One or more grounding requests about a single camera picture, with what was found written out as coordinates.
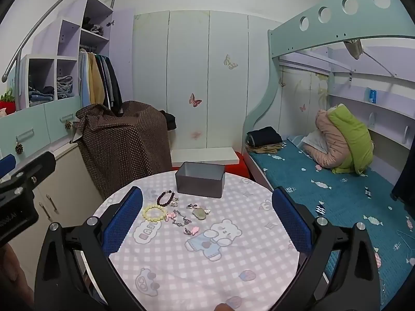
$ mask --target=yellow beaded bracelet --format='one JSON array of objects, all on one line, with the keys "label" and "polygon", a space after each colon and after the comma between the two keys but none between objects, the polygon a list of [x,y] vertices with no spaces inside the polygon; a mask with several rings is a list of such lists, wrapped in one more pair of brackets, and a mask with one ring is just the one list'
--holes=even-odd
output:
[{"label": "yellow beaded bracelet", "polygon": [[[161,210],[163,215],[159,216],[159,217],[150,217],[150,216],[148,216],[147,215],[148,211],[150,209],[153,209],[153,208],[157,208],[157,209]],[[156,204],[151,204],[151,205],[147,206],[146,208],[144,208],[144,210],[143,210],[144,219],[147,220],[147,221],[151,221],[151,222],[158,222],[158,221],[164,220],[166,215],[167,215],[167,211],[163,207],[161,207],[159,205],[156,205]]]}]

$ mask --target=brown polka dot fabric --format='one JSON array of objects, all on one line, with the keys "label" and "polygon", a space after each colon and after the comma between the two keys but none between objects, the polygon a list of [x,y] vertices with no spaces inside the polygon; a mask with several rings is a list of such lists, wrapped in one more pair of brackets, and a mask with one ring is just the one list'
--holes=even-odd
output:
[{"label": "brown polka dot fabric", "polygon": [[131,181],[171,171],[167,122],[148,104],[127,101],[117,117],[102,104],[76,112],[78,145],[86,168],[107,198]]}]

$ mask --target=blue mattress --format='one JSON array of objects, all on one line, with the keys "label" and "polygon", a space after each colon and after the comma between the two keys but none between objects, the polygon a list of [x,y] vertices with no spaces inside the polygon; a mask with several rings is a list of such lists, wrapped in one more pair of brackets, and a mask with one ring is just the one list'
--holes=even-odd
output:
[{"label": "blue mattress", "polygon": [[[407,278],[412,269],[408,260],[415,257],[415,232],[410,229],[414,221],[401,202],[391,199],[393,185],[370,168],[365,171],[366,176],[333,174],[327,169],[317,172],[316,162],[290,141],[275,155],[277,159],[269,154],[250,153],[250,156],[265,169],[273,188],[283,186],[295,202],[307,206],[314,216],[324,213],[332,224],[344,227],[364,222],[381,259],[383,308]],[[365,193],[366,187],[371,196]],[[336,258],[333,253],[327,264],[328,277],[333,273]]]}]

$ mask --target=red flower pot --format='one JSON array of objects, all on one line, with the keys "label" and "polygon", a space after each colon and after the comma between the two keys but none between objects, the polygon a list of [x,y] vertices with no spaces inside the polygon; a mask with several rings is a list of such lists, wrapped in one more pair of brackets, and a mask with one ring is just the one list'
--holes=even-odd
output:
[{"label": "red flower pot", "polygon": [[0,109],[6,108],[7,114],[12,114],[16,112],[16,104],[14,101],[0,101]]}]

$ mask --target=drawer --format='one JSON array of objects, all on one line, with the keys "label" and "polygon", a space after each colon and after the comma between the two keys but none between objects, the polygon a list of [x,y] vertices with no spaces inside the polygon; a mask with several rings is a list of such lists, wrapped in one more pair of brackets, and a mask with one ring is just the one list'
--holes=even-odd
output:
[{"label": "drawer", "polygon": [[[23,145],[22,154],[16,154],[16,137]],[[0,118],[0,150],[4,157],[13,154],[19,163],[48,144],[50,140],[43,104]]]},{"label": "drawer", "polygon": [[59,99],[45,104],[46,123],[52,143],[68,135],[69,131],[65,129],[65,122],[73,122],[75,113],[79,109],[79,96]]}]

